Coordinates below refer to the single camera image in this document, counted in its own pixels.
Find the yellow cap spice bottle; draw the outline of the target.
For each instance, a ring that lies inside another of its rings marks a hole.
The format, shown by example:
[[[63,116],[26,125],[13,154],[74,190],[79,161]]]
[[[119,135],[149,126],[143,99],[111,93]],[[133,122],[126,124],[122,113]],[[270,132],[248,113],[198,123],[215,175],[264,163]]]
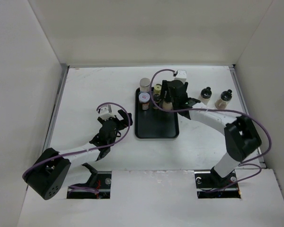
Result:
[[[160,95],[160,93],[161,93],[161,88],[162,88],[162,85],[161,85],[161,84],[156,84],[156,85],[153,87],[153,93]]]

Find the small dark spice bottle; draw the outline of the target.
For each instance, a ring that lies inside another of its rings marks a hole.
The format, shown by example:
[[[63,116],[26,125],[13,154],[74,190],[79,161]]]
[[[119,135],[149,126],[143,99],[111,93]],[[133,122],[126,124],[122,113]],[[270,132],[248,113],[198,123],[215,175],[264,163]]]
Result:
[[[158,106],[160,105],[160,95],[159,94],[153,94],[153,109],[158,109]]]

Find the tall jar silver lid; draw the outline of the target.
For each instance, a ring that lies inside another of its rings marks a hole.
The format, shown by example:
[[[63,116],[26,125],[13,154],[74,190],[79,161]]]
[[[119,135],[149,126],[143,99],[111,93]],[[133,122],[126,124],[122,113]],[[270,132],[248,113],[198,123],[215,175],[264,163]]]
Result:
[[[140,80],[140,92],[148,93],[150,91],[150,79],[149,78],[142,78]]]

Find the dark sauce jar white lid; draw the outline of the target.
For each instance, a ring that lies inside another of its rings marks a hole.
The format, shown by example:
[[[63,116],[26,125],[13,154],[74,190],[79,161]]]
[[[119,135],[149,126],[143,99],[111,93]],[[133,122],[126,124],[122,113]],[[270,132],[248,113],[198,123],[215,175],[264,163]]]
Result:
[[[146,92],[141,92],[138,95],[139,103],[141,105],[141,109],[143,111],[149,109],[149,104],[150,104],[150,94]]]

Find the black pump bottle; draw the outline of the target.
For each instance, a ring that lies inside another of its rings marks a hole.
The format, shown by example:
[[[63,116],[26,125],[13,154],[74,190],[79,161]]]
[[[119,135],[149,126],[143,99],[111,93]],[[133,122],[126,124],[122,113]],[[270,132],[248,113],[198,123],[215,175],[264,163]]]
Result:
[[[232,90],[228,89],[221,93],[220,98],[215,102],[215,107],[223,110],[227,107],[228,103],[232,100]]]
[[[200,93],[200,101],[207,105],[209,100],[211,99],[212,91],[210,87],[203,88]]]

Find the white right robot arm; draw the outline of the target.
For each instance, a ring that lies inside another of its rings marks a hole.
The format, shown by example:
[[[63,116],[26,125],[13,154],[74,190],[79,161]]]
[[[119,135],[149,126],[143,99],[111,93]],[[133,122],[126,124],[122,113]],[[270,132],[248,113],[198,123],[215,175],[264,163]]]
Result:
[[[227,182],[227,176],[262,144],[261,138],[248,116],[232,117],[208,110],[200,100],[188,97],[187,86],[187,82],[180,80],[163,80],[161,98],[172,103],[172,111],[224,135],[226,153],[212,168],[210,175],[211,184],[221,187]]]

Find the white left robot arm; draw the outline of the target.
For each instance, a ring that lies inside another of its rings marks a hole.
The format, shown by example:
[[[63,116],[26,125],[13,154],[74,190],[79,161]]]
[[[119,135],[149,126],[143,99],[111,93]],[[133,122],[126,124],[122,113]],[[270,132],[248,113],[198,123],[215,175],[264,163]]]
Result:
[[[27,169],[22,178],[44,200],[54,197],[58,191],[69,185],[72,190],[82,189],[97,193],[93,187],[97,183],[97,170],[90,165],[91,162],[102,160],[111,147],[125,138],[122,130],[129,131],[133,124],[132,114],[125,109],[118,110],[122,119],[111,113],[110,105],[98,108],[98,121],[101,124],[99,132],[87,144],[64,151],[47,148],[37,161]],[[88,169],[80,182],[68,176],[68,172],[79,166]]]

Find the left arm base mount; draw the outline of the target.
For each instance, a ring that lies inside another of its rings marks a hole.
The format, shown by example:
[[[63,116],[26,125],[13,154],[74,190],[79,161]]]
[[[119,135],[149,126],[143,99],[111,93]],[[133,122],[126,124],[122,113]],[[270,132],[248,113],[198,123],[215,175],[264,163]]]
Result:
[[[68,187],[67,199],[110,199],[112,172],[98,171],[88,163],[82,164],[88,169],[89,178],[83,183]]]

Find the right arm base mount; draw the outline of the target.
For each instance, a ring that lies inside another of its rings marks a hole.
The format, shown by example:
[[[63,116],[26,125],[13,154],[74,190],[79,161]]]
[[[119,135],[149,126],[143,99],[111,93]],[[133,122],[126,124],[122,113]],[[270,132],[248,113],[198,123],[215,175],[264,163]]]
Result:
[[[240,199],[240,191],[235,171],[225,178],[212,170],[195,171],[196,193],[199,199]]]

